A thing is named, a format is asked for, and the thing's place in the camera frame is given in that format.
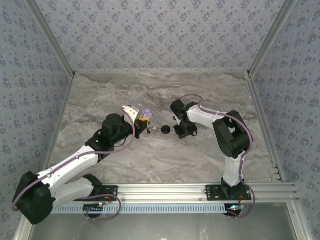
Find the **black bottle cap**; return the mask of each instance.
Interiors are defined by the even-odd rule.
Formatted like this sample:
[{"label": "black bottle cap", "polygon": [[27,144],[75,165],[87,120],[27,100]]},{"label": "black bottle cap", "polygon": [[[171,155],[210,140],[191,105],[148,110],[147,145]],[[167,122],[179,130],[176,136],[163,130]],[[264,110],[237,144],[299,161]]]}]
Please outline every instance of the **black bottle cap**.
[{"label": "black bottle cap", "polygon": [[163,133],[163,134],[168,134],[168,133],[170,133],[170,127],[169,126],[167,126],[167,125],[164,125],[162,128],[161,128],[161,132]]}]

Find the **black object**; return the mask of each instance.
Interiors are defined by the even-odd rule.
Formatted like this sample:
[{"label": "black object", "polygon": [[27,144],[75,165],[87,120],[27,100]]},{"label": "black object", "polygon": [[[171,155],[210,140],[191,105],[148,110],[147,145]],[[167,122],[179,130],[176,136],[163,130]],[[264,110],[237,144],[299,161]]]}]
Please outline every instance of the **black object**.
[{"label": "black object", "polygon": [[[189,120],[187,114],[188,110],[197,104],[198,103],[192,101],[184,105],[184,103],[178,99],[170,106],[170,109],[181,121],[180,125],[174,126],[174,130],[180,139],[189,135],[196,136],[198,134],[196,124]],[[246,125],[239,112],[233,110],[229,112],[228,115],[240,120]],[[249,136],[245,129],[235,120],[228,117],[218,119],[213,123],[213,128],[219,147],[227,157],[236,159],[239,154],[248,150],[250,146]]]},{"label": "black object", "polygon": [[231,210],[231,209],[229,209],[229,208],[231,208],[232,206],[239,206],[239,204],[226,203],[226,204],[224,205],[224,208],[225,208],[225,210],[227,210],[227,211],[229,211],[229,212],[233,212],[236,216],[235,216],[234,214],[229,213],[229,212],[224,213],[224,215],[226,215],[226,216],[231,216],[231,217],[237,217],[237,216],[239,216],[240,213],[241,213],[241,209],[239,209],[239,210]]},{"label": "black object", "polygon": [[[135,138],[139,139],[140,134],[148,127],[148,121],[136,120],[134,122]],[[125,121],[124,116],[112,113],[106,116],[99,129],[85,145],[95,151],[110,152],[115,149],[115,144],[126,139],[133,133],[130,123]],[[99,154],[98,162],[105,159],[109,154]]]},{"label": "black object", "polygon": [[[85,213],[84,215],[87,216],[87,211],[90,209],[90,212],[102,212],[104,210],[103,206],[99,206],[99,204],[85,204],[82,207],[82,211]],[[99,217],[101,214],[98,213],[88,213],[88,217],[91,219],[95,219]]]},{"label": "black object", "polygon": [[245,196],[246,200],[252,199],[250,189],[241,182],[236,186],[229,186],[222,178],[219,185],[205,186],[206,199],[208,201],[240,201]]},{"label": "black object", "polygon": [[[85,179],[88,179],[91,183],[92,186],[94,186],[94,189],[92,191],[92,193],[90,194],[89,197],[92,196],[97,196],[97,195],[102,195],[102,194],[112,194],[115,196],[118,196],[118,186],[115,185],[103,185],[102,182],[96,178],[95,176],[93,176],[92,174],[87,174],[83,176]],[[97,198],[93,198],[93,199],[88,199],[85,200],[86,202],[115,202],[117,201],[117,199],[115,199],[114,197],[97,197]],[[88,211],[88,209],[90,208],[90,212],[102,212],[103,211],[103,206],[99,206],[99,204],[95,203],[95,204],[85,204],[83,205],[82,211],[85,212],[84,215],[86,215],[86,212]],[[88,217],[94,219],[99,217],[101,214],[98,213],[89,213]]]},{"label": "black object", "polygon": [[[134,123],[135,138],[139,139],[140,134],[148,127],[148,121],[136,120]],[[90,146],[95,151],[108,152],[114,150],[114,145],[123,139],[126,139],[133,133],[130,123],[125,121],[124,116],[118,114],[109,114],[102,123],[102,128],[98,130],[92,138],[90,138],[85,145]],[[106,158],[108,154],[100,154],[98,161]],[[84,176],[87,178],[94,189],[91,196],[100,195],[103,193],[118,194],[117,186],[103,186],[102,183],[93,175],[88,174]],[[38,176],[31,171],[24,174],[20,180],[18,188],[15,192],[13,201],[18,195],[30,184],[38,180]],[[56,200],[51,196],[49,184],[44,185],[42,182],[37,183],[31,187],[19,199],[16,207],[29,220],[31,224],[38,224],[42,222],[53,210],[53,202]],[[105,198],[96,198],[93,201],[105,201]]]},{"label": "black object", "polygon": [[[228,115],[240,120],[246,126],[239,112],[233,110]],[[213,123],[213,128],[219,147],[227,157],[236,159],[239,154],[248,150],[250,146],[249,136],[235,120],[224,117],[216,120]]]},{"label": "black object", "polygon": [[[19,182],[18,188],[13,197],[13,201],[17,196],[30,184],[38,180],[38,176],[31,171],[24,174]],[[42,222],[49,216],[53,209],[55,198],[51,197],[49,185],[42,182],[31,187],[17,202],[16,207],[33,225]]]},{"label": "black object", "polygon": [[121,145],[119,145],[119,146],[114,146],[114,147],[115,147],[115,148],[120,148],[120,147],[122,147],[123,145],[125,145],[126,141],[127,141],[127,139],[125,138],[124,141],[123,141],[123,143],[121,143]]},{"label": "black object", "polygon": [[164,126],[161,128],[161,132],[162,132],[163,134],[168,134],[168,133],[170,133],[170,131],[171,131],[171,129],[170,129],[170,127],[169,127],[168,125],[164,125]]},{"label": "black object", "polygon": [[[83,176],[85,179],[88,179],[91,183],[92,186],[94,187],[91,194],[88,197],[92,197],[92,196],[97,196],[97,195],[102,195],[102,194],[112,194],[115,196],[118,196],[118,186],[116,185],[103,185],[102,182],[96,178],[95,176],[93,176],[92,174],[87,174]],[[97,197],[94,199],[88,199],[85,200],[86,202],[105,202],[106,198],[105,197]],[[117,199],[115,199],[114,197],[110,197],[110,201],[111,202],[116,202]]]},{"label": "black object", "polygon": [[196,124],[189,120],[187,114],[188,110],[197,104],[198,103],[192,101],[189,104],[184,105],[184,103],[180,99],[174,101],[171,104],[170,109],[172,110],[174,115],[176,115],[178,119],[181,121],[180,125],[175,125],[173,127],[179,139],[183,139],[190,135],[195,135],[194,133],[198,132]]}]

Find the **purple object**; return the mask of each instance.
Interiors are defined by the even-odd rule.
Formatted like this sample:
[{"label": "purple object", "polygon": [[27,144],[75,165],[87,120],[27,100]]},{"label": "purple object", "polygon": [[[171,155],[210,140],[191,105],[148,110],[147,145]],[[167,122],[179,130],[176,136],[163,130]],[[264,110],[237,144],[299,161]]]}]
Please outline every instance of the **purple object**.
[{"label": "purple object", "polygon": [[143,109],[142,110],[142,116],[144,118],[151,118],[152,117],[151,110],[149,108]]}]

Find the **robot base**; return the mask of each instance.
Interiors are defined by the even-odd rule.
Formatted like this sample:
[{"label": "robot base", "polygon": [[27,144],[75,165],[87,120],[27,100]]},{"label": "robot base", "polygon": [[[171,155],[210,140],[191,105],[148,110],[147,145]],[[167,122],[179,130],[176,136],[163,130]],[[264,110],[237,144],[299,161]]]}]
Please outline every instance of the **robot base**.
[{"label": "robot base", "polygon": [[206,185],[206,199],[208,201],[241,201],[245,197],[247,201],[251,200],[251,192],[247,186],[241,182],[236,186],[229,186],[224,179],[221,180],[221,185]]}]

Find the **metal frame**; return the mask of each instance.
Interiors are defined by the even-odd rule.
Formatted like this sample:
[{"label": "metal frame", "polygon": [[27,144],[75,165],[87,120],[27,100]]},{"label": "metal frame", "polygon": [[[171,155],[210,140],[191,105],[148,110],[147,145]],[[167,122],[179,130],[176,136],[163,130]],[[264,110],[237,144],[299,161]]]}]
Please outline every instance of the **metal frame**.
[{"label": "metal frame", "polygon": [[51,28],[49,27],[45,16],[40,10],[40,7],[36,3],[35,0],[24,0],[25,4],[29,8],[31,14],[33,15],[33,18],[35,22],[39,25],[42,33],[44,34],[46,40],[48,41],[51,49],[55,53],[56,57],[58,58],[61,66],[65,70],[66,74],[69,76],[69,78],[72,78],[74,73],[72,70],[71,65],[68,62],[68,59],[60,47],[54,33],[52,32]]},{"label": "metal frame", "polygon": [[[260,102],[257,88],[254,81],[250,77],[246,77],[250,93],[252,95],[253,104],[257,111],[258,120],[261,126],[262,134],[265,139],[270,158],[274,164],[274,170],[279,177],[276,177],[276,182],[259,183],[252,182],[252,186],[256,194],[256,204],[259,203],[287,203],[290,213],[291,221],[294,227],[298,240],[313,240],[311,231],[307,224],[305,214],[300,202],[299,194],[295,183],[287,183],[283,169],[281,167],[280,159],[273,142],[273,138],[269,129],[269,125],[264,115],[264,110]],[[57,124],[57,130],[54,140],[51,143],[51,150],[53,150],[59,129],[60,122],[65,110],[70,90],[65,96],[63,110],[59,116],[60,121]],[[52,151],[49,151],[47,160],[50,159]],[[194,204],[208,205],[208,204],[223,204],[230,203],[230,201],[207,201],[204,193],[205,185],[216,183],[174,183],[174,184],[116,184],[119,186],[118,197],[125,205],[160,205],[160,204]],[[14,240],[27,240],[32,235],[33,227],[29,221],[22,216],[19,225],[16,229]]]},{"label": "metal frame", "polygon": [[65,96],[64,96],[64,100],[63,100],[63,104],[62,104],[62,107],[61,107],[61,110],[60,110],[60,114],[59,114],[57,123],[56,123],[55,128],[54,128],[53,138],[52,138],[52,140],[50,142],[49,149],[48,149],[48,152],[47,152],[47,154],[45,156],[45,160],[44,160],[44,163],[43,163],[43,166],[42,166],[42,170],[43,171],[46,170],[49,167],[49,161],[51,159],[52,153],[54,152],[54,149],[55,149],[55,146],[56,146],[56,142],[58,140],[58,135],[59,135],[60,128],[61,128],[61,125],[62,125],[62,121],[63,121],[63,118],[64,118],[64,114],[65,114],[65,110],[66,110],[66,106],[67,106],[67,102],[68,102],[68,99],[69,99],[69,96],[70,96],[71,86],[72,86],[73,82],[74,82],[74,77],[72,77],[70,79],[69,85],[67,87],[67,90],[66,90],[66,93],[65,93]]},{"label": "metal frame", "polygon": [[258,53],[255,55],[249,68],[250,77],[254,77],[260,65],[264,61],[269,49],[275,42],[278,33],[287,21],[289,14],[296,5],[297,0],[284,0],[267,35],[265,36]]}]

